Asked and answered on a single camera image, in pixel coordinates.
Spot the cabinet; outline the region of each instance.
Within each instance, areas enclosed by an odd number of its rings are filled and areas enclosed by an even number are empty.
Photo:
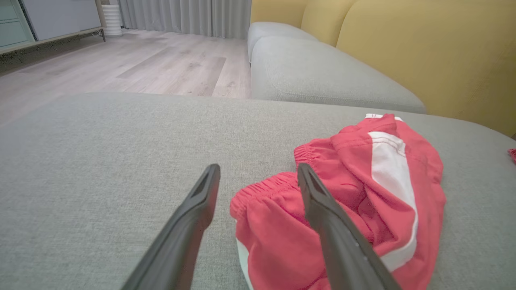
[[[0,50],[34,41],[16,0],[0,0]]]
[[[103,24],[100,0],[0,0],[0,54],[95,31],[104,38]]]

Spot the wooden floor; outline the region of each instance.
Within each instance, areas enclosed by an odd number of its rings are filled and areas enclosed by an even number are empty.
[[[0,126],[64,95],[112,91],[249,98],[247,43],[125,30],[0,76]]]

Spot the gray fabric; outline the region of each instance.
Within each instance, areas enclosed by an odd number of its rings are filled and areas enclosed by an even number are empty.
[[[126,28],[246,39],[251,0],[119,0]]]
[[[412,92],[322,42],[267,37],[253,59],[253,99],[426,112]]]
[[[192,289],[246,289],[230,199],[294,171],[293,150],[356,124],[345,106],[133,93],[62,98],[0,128],[0,289],[119,289],[204,167],[221,165]],[[516,284],[516,141],[483,126],[394,112],[444,163],[430,289]]]
[[[306,33],[297,27],[293,27],[292,25],[277,22],[254,22],[249,26],[249,34],[247,36],[249,62],[252,62],[253,48],[258,40],[267,36],[307,39],[319,42],[319,40],[311,34]]]

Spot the white stripe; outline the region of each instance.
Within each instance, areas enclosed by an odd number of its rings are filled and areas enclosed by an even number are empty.
[[[369,132],[373,139],[371,175],[373,180],[409,205],[415,212],[409,242],[381,257],[389,271],[394,271],[408,262],[416,251],[417,208],[414,189],[410,181],[409,164],[405,155],[405,143],[385,132]]]
[[[382,117],[383,117],[383,115],[380,115],[380,114],[371,114],[371,113],[365,114],[366,119],[368,119],[368,118],[380,119]],[[394,120],[403,122],[403,120],[400,117],[394,117]]]
[[[251,280],[249,279],[249,268],[247,265],[247,259],[249,258],[249,251],[246,246],[242,244],[238,239],[236,239],[236,247],[238,249],[238,258],[240,259],[240,267],[242,267],[242,272],[244,273],[244,277],[246,278],[247,285],[249,286],[249,290],[254,290],[253,285],[251,284]]]

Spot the yellow cushion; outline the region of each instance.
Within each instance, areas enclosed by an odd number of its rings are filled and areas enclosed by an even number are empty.
[[[270,21],[301,27],[308,0],[253,0],[251,23]]]
[[[516,3],[361,0],[337,48],[411,90],[428,113],[516,133]]]
[[[357,0],[308,0],[301,29],[331,46],[337,44],[342,22]]]

